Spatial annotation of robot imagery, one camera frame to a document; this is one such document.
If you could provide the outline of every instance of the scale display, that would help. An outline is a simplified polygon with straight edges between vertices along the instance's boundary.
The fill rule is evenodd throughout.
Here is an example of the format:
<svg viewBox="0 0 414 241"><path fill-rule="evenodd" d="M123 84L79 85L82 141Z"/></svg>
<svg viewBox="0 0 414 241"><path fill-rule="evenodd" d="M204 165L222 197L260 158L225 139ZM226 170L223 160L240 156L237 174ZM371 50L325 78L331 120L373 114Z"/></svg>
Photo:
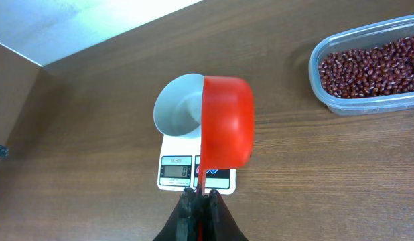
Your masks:
<svg viewBox="0 0 414 241"><path fill-rule="evenodd" d="M188 168L184 166L165 166L164 177L186 177Z"/></svg>

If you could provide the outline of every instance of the clear plastic container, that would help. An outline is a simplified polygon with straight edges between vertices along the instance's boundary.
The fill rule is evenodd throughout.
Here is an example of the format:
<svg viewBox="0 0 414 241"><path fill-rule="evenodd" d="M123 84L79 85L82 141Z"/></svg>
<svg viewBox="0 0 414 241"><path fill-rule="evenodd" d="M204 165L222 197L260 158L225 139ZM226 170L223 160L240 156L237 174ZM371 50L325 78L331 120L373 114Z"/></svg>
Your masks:
<svg viewBox="0 0 414 241"><path fill-rule="evenodd" d="M328 94L320 84L319 62L332 52L373 48L401 37L414 35L414 15L399 17L345 31L321 41L309 59L309 80L317 98L341 116L375 114L414 108L414 92L389 96L342 99Z"/></svg>

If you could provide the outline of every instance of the digital kitchen scale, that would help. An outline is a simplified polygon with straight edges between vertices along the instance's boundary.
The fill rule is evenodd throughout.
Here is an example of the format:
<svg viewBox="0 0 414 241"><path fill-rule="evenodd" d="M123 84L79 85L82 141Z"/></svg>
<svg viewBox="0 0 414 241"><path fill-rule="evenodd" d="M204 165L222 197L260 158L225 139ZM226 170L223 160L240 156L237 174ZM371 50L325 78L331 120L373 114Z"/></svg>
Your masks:
<svg viewBox="0 0 414 241"><path fill-rule="evenodd" d="M253 149L253 103L250 86L240 78L184 74L171 81L153 108L153 121L163 134L158 187L232 194L235 168L250 159Z"/></svg>
<svg viewBox="0 0 414 241"><path fill-rule="evenodd" d="M161 190L183 191L196 188L200 164L201 137L181 138L164 135L157 184ZM222 195L235 191L236 169L207 170L205 192L216 189Z"/></svg>

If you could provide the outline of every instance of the red measuring cup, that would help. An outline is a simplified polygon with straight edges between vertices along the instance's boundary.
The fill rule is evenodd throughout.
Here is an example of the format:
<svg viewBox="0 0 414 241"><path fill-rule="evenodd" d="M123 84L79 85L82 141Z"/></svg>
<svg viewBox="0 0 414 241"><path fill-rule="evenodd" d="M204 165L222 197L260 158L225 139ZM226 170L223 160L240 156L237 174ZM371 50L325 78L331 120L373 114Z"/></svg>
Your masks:
<svg viewBox="0 0 414 241"><path fill-rule="evenodd" d="M250 86L236 77L205 76L201 123L198 185L204 193L206 170L237 169L250 159L255 138Z"/></svg>

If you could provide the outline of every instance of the adzuki bean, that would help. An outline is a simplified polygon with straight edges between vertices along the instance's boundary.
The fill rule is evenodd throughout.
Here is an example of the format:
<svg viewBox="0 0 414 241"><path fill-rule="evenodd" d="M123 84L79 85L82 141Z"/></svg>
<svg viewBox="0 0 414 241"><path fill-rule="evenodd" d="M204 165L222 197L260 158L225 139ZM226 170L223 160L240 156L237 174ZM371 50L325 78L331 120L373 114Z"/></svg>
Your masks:
<svg viewBox="0 0 414 241"><path fill-rule="evenodd" d="M320 62L322 88L338 98L414 91L414 36L372 49L328 54Z"/></svg>

